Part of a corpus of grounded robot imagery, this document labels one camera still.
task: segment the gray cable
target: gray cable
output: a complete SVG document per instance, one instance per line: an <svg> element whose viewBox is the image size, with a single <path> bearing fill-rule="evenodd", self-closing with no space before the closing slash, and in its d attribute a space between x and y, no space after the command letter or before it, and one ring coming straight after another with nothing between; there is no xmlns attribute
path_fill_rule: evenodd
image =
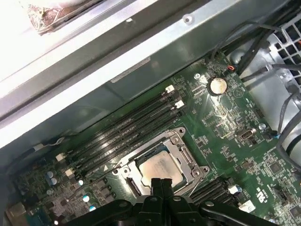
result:
<svg viewBox="0 0 301 226"><path fill-rule="evenodd" d="M298 95L299 90L292 93L284 102L283 105L281 107L281 111L280 111L280 118L279 118L279 125L278 125L278 130L277 130L277 134L280 135L281 134L281 129L282 129L282 125L283 125L283 119L284 119L284 115L288 106L288 103L290 102L290 100L292 98L294 98L296 95Z"/></svg>
<svg viewBox="0 0 301 226"><path fill-rule="evenodd" d="M287 126L282 131L282 134L279 137L278 143L276 144L276 149L278 150L281 157L290 165L296 168L299 172L301 172L301 166L297 164L294 160L292 160L285 149L282 147L284 140L288 137L288 135L292 132L292 130L301 122L301 111L298 112L287 124Z"/></svg>
<svg viewBox="0 0 301 226"><path fill-rule="evenodd" d="M247 25L253 25L253 28L262 27L262 28L266 28L266 29L270 29L270 30L282 32L282 29L280 27L270 26L268 24L261 24L261 23L253 22L253 21L245 21L245 22L239 24L237 27L235 27L232 31L229 32L229 34L226 37L224 37L222 40L219 41L219 43L216 45L216 47L212 51L211 60L214 60L214 56L216 55L216 53L219 50L219 48L222 47L224 45L224 43L232 35L234 35L236 32L238 32L240 29L242 29L243 27L245 27Z"/></svg>

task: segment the integrated circuit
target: integrated circuit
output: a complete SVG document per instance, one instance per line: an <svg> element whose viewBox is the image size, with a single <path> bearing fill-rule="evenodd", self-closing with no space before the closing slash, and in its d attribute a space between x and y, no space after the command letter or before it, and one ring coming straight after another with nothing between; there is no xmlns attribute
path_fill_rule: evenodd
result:
<svg viewBox="0 0 301 226"><path fill-rule="evenodd" d="M293 218L297 218L301 215L301 208L300 206L295 206L294 208L290 209L290 213Z"/></svg>
<svg viewBox="0 0 301 226"><path fill-rule="evenodd" d="M277 162L277 161L274 162L273 164L271 164L269 166L269 168L271 169L273 174L277 174L278 172L280 172L282 170L282 167L281 167L280 163Z"/></svg>

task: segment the wire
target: wire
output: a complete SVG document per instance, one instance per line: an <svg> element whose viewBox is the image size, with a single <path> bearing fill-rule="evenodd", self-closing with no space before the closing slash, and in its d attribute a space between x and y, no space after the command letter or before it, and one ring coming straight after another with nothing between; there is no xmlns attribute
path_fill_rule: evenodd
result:
<svg viewBox="0 0 301 226"><path fill-rule="evenodd" d="M253 74L250 74L244 78L241 79L242 82L247 82L247 81L250 81L252 79L255 79L256 77L262 75L263 73L267 72L268 69L266 67L263 67L257 71L255 71Z"/></svg>
<svg viewBox="0 0 301 226"><path fill-rule="evenodd" d="M281 14L278 15L275 20L273 21L273 24L276 26L280 26L284 24L285 22L293 19L300 11L300 4L298 1L293 2L294 5L290 6L288 5L288 10L281 10ZM259 35L255 41L253 42L252 46L249 48L249 50L246 52L246 54L241 58L238 68L236 70L238 75L241 75L244 70L249 66L249 64L253 61L254 57L264 44L266 42L267 38L272 34L271 31L263 31L261 35Z"/></svg>
<svg viewBox="0 0 301 226"><path fill-rule="evenodd" d="M219 48L222 47L225 42L232 36L234 35L236 32L238 32L240 29L242 29L243 27L247 26L247 25L253 25L253 27L261 27L261 28L265 28L265 29L270 29L273 31L280 31L282 32L282 29L279 27L274 27L268 24L261 24L258 22L254 22L254 21L245 21L241 24L239 24L237 27L235 27L232 31L230 31L228 33L228 35L226 37L224 37L221 41L219 41L219 43L216 45L216 47L214 48L212 54L211 54L211 60L214 60L214 57L216 55L216 53L218 52Z"/></svg>
<svg viewBox="0 0 301 226"><path fill-rule="evenodd" d="M293 99L296 95L298 95L299 90L297 90L296 92L292 93L283 103L282 107L281 107L281 111L280 111L280 118L279 118L279 125L278 125L278 130L277 130L277 134L280 135L281 134L281 129L282 129L282 125L283 125L283 119L285 116L285 112L288 106L288 103L290 102L291 99Z"/></svg>
<svg viewBox="0 0 301 226"><path fill-rule="evenodd" d="M301 172L301 166L297 164L294 160L292 160L285 149L282 147L284 140L288 137L291 131L301 122L301 111L298 112L286 125L282 134L279 137L278 143L276 145L276 149L278 150L281 157L290 165L296 168L297 171Z"/></svg>
<svg viewBox="0 0 301 226"><path fill-rule="evenodd" d="M235 67L233 67L232 65L229 65L227 68L228 68L230 71L234 71L234 70L235 70Z"/></svg>
<svg viewBox="0 0 301 226"><path fill-rule="evenodd" d="M288 155L291 155L293 149L295 148L295 146L301 141L301 134L299 134L298 136L296 136L291 142L290 144L287 146L286 149L286 153Z"/></svg>
<svg viewBox="0 0 301 226"><path fill-rule="evenodd" d="M277 64L277 65L271 65L272 69L288 69L291 71L301 71L301 65L285 65L285 64ZM267 67L263 67L257 71L255 71L253 74L246 76L241 79L242 82L250 81L263 73L267 72Z"/></svg>

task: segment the ram slot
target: ram slot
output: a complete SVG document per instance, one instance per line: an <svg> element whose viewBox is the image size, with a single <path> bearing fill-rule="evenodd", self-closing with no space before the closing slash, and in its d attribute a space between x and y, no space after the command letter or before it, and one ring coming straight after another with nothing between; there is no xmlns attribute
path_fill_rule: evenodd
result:
<svg viewBox="0 0 301 226"><path fill-rule="evenodd" d="M80 155L73 157L72 160L73 161L83 161L85 159L85 157L83 157L83 156L87 156L88 152L89 152L89 155L95 154L96 152L98 152L97 151L98 149L102 148L102 146L108 145L108 144L111 145L114 142L121 139L123 136L127 135L127 133L135 130L137 125L139 125L140 123L143 123L146 120L152 119L157 114L161 113L163 110L165 110L166 112L170 111L171 106L172 106L172 104L168 104L168 103L162 103L162 104L158 105L155 109L152 109L152 111L147 112L144 115L142 115L141 117L139 117L138 119L131 121L131 123L128 124L127 126L121 128L120 130L116 130L114 133L110 134L107 137L104 136L101 140L99 140L93 146L89 147L84 152L81 152Z"/></svg>
<svg viewBox="0 0 301 226"><path fill-rule="evenodd" d="M82 165L86 165L87 163L91 162L97 156L111 150L113 147L117 146L118 144L124 143L127 139L130 139L135 136L135 133L139 132L141 129L145 129L148 124L152 124L154 121L160 120L160 118L166 116L167 114L173 113L176 110L171 110L170 108L166 108L163 111L159 111L158 114L153 113L152 117L147 117L143 121L136 123L132 129L127 130L127 132L121 133L121 136L113 139L113 142L103 143L103 145L94 149L89 155L85 158L80 160L80 163L77 164L77 168L81 168Z"/></svg>
<svg viewBox="0 0 301 226"><path fill-rule="evenodd" d="M111 134L112 132L115 132L116 130L120 130L123 127L127 126L129 123L131 123L133 120L135 120L133 117L136 115L141 115L141 113L145 110L153 111L154 109L150 109L154 107L155 104L159 103L159 106L167 104L169 101L173 101L173 94L174 92L171 92L169 94L165 95L158 95L154 97L153 99L147 101L143 105L139 106L138 108L134 109L130 113L126 114L122 118L118 119L116 122L114 122L109 127L97 132L94 134L89 140L82 143L79 147L77 147L74 152L72 153L72 156L76 156L79 153L84 152L85 150L89 149L90 147L97 145L99 141L101 141L103 138L105 138L107 135Z"/></svg>
<svg viewBox="0 0 301 226"><path fill-rule="evenodd" d="M115 158L116 156L122 154L125 151L130 151L138 148L143 143L145 143L145 139L148 138L151 134L154 132L158 132L159 129L162 129L168 125L170 125L172 122L174 122L178 118L178 115L174 115L171 118L167 118L164 121L160 121L159 123L156 123L155 126L150 126L150 128L145 128L144 133L140 133L139 136L136 137L136 139L132 140L129 144L126 146L123 146L120 149L114 150L110 154L102 157L100 161L98 161L96 164L93 164L88 169L85 169L83 172L81 172L82 176L90 176L94 172L98 171L103 164L110 161L111 159Z"/></svg>

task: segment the label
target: label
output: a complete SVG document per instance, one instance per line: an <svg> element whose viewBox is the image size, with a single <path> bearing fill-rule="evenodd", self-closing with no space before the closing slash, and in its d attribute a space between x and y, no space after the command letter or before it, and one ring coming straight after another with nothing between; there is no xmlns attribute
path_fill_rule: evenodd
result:
<svg viewBox="0 0 301 226"><path fill-rule="evenodd" d="M150 61L151 61L150 57L145 58L144 60L140 61L139 63L135 64L134 66L130 67L129 69L121 73L120 75L117 75L115 78L111 79L111 82L112 83L118 82L120 79L126 77L128 74L132 73L133 71L135 71L136 69L138 69L139 67L145 65Z"/></svg>

